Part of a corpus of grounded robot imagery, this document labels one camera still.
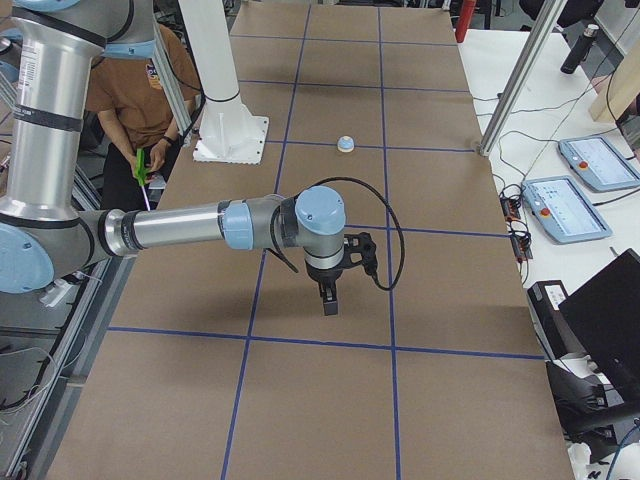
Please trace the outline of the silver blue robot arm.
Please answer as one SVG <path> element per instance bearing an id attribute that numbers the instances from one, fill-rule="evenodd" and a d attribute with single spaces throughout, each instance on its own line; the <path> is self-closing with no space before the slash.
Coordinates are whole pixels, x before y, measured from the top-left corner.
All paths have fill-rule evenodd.
<path id="1" fill-rule="evenodd" d="M 223 240 L 239 250 L 300 247 L 324 311 L 338 311 L 346 266 L 345 210 L 326 184 L 267 195 L 125 213 L 77 211 L 71 194 L 90 67 L 98 56 L 151 59 L 164 43 L 148 1 L 17 1 L 22 34 L 13 145 L 1 199 L 1 289 L 22 294 L 111 256 Z"/>

